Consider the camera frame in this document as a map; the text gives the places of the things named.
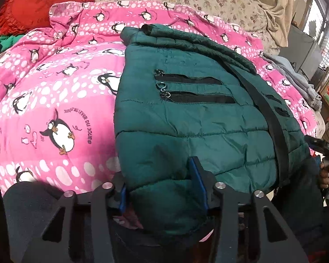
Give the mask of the right hand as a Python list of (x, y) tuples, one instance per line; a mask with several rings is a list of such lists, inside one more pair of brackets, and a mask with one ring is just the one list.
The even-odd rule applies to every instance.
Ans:
[(329, 188), (329, 164), (321, 162), (320, 173), (318, 175), (319, 187), (321, 189)]

